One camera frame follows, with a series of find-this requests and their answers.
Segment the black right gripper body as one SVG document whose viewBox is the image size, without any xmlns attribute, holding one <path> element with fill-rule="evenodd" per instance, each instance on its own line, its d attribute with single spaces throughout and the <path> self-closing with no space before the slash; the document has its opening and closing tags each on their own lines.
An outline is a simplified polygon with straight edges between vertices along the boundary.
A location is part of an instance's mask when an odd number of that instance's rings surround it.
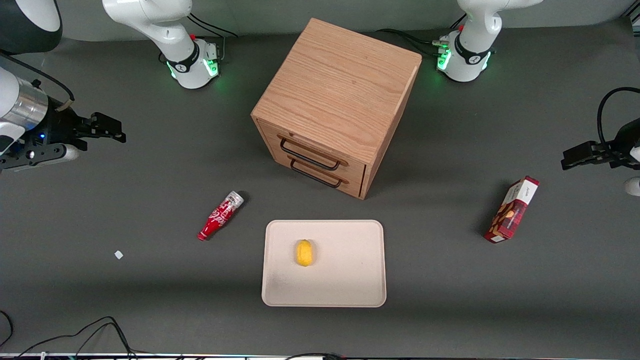
<svg viewBox="0 0 640 360">
<path fill-rule="evenodd" d="M 62 111 L 49 110 L 35 127 L 35 144 L 71 145 L 85 152 L 89 149 L 89 144 L 84 138 L 92 134 L 91 123 L 91 118 L 76 114 L 70 107 Z"/>
</svg>

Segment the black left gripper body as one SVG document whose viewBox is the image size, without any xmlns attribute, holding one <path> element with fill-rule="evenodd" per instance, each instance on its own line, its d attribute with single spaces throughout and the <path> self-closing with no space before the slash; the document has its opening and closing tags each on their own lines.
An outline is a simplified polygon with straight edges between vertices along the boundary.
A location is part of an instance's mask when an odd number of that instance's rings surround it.
<svg viewBox="0 0 640 360">
<path fill-rule="evenodd" d="M 639 169 L 640 162 L 632 155 L 632 150 L 639 146 L 640 119 L 636 118 L 622 126 L 611 141 L 611 151 L 618 156 L 620 162 L 611 161 L 611 169 L 629 167 Z"/>
</svg>

